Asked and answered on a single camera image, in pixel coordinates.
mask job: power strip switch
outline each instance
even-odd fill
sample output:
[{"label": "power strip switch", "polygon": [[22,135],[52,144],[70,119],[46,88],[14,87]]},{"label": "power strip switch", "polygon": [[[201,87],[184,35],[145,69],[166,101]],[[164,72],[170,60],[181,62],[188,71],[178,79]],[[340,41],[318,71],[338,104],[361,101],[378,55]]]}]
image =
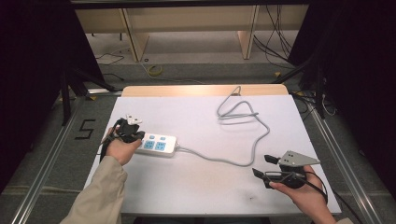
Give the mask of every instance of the power strip switch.
[{"label": "power strip switch", "polygon": [[145,133],[142,139],[142,145],[136,150],[136,153],[173,157],[175,154],[176,138],[156,133]]}]

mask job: black stand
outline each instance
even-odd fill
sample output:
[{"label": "black stand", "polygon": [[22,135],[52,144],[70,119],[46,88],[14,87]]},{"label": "black stand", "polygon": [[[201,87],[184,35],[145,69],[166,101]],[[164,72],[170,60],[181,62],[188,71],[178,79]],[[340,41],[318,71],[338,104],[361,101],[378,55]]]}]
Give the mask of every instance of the black stand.
[{"label": "black stand", "polygon": [[93,82],[94,84],[103,87],[108,91],[122,91],[122,89],[118,89],[111,85],[108,85],[104,81],[93,77],[76,67],[71,66],[70,68],[64,70],[64,72],[61,74],[61,91],[64,106],[64,122],[62,123],[63,126],[66,124],[71,116],[70,95],[68,86],[72,88],[77,96],[86,96],[88,94],[87,88],[81,81],[82,79]]},{"label": "black stand", "polygon": [[354,6],[355,1],[345,0],[341,6],[333,13],[332,19],[329,21],[327,29],[324,30],[321,39],[318,42],[314,52],[311,57],[305,62],[301,63],[295,67],[292,71],[288,72],[286,75],[280,77],[273,84],[280,84],[291,77],[303,72],[304,75],[300,80],[300,88],[306,90],[309,88],[309,80],[313,77],[317,77],[316,82],[316,97],[315,104],[316,110],[320,114],[321,118],[324,119],[323,113],[323,85],[324,85],[324,75],[323,75],[323,65],[325,64],[326,57],[332,48],[336,48],[336,43],[340,37],[344,21],[346,21],[349,12]]}]

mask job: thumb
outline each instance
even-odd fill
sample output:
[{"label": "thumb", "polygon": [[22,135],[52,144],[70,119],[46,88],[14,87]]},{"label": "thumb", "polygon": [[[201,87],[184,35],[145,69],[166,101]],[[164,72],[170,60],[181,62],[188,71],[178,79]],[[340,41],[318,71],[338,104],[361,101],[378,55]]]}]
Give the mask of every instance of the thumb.
[{"label": "thumb", "polygon": [[270,186],[271,188],[276,189],[277,191],[282,192],[288,196],[290,196],[293,192],[293,189],[289,188],[288,186],[282,183],[270,182]]}]

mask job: blue outlet socket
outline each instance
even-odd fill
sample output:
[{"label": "blue outlet socket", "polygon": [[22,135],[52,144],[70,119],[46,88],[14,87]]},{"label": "blue outlet socket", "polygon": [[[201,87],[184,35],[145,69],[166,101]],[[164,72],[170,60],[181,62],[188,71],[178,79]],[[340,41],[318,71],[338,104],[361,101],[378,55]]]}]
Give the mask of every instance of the blue outlet socket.
[{"label": "blue outlet socket", "polygon": [[159,151],[164,151],[165,150],[165,146],[166,143],[163,142],[157,142],[157,144],[155,145],[155,150],[159,150]]},{"label": "blue outlet socket", "polygon": [[146,141],[145,145],[143,146],[143,148],[145,149],[153,149],[154,148],[154,141]]}]

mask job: gray carpet floor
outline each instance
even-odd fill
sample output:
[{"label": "gray carpet floor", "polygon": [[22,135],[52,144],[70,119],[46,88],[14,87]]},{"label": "gray carpet floor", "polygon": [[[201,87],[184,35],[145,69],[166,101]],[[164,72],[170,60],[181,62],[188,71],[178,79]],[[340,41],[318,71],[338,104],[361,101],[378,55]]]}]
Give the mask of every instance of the gray carpet floor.
[{"label": "gray carpet floor", "polygon": [[[204,82],[205,84],[270,83],[276,79],[274,76],[275,72],[285,74],[288,71],[286,68],[279,68],[267,63],[164,64],[156,66],[157,68],[159,66],[163,68],[163,73],[157,76],[157,78],[162,79],[148,77],[143,67],[139,64],[101,65],[100,67],[104,74],[115,74],[123,79],[121,80],[113,75],[105,75],[106,82],[118,88],[130,85],[198,84],[196,81]],[[297,76],[285,82],[289,91],[299,90],[298,80],[299,77]],[[98,88],[91,83],[87,83],[87,86],[89,89]],[[69,135],[67,135],[62,151],[49,174],[45,187],[41,191],[27,223],[58,223],[67,215],[91,170],[93,158],[101,142],[116,99],[116,96],[97,96],[95,100],[82,99],[83,103],[75,122]],[[336,166],[317,124],[312,118],[311,111],[307,110],[304,112],[305,104],[299,100],[295,102],[299,110],[302,111],[301,117],[304,119],[305,128],[318,153],[318,158],[322,162],[323,169],[332,188],[352,206],[361,219],[364,219],[345,179]],[[0,223],[9,223],[11,221],[23,199],[23,195],[35,180],[41,164],[46,159],[50,148],[56,141],[58,132],[61,130],[62,115],[62,102],[57,101],[54,103],[47,122],[39,130],[40,135],[35,141],[34,150],[26,155],[20,168],[0,196]],[[93,129],[93,132],[89,139],[79,140],[77,137],[88,136],[87,132],[79,130],[81,123],[86,119],[94,120],[88,121],[84,125],[85,128]],[[346,126],[342,114],[326,116],[326,121],[384,223],[396,223],[396,213],[394,212],[396,211],[396,202],[389,195],[370,163],[359,153],[359,147]],[[338,218],[350,217],[354,223],[358,223],[351,212],[343,204],[341,206],[343,214]],[[128,214],[122,214],[122,216],[122,223],[132,223],[134,220]],[[305,216],[271,217],[270,219],[271,223],[275,224],[310,223],[309,218]]]}]

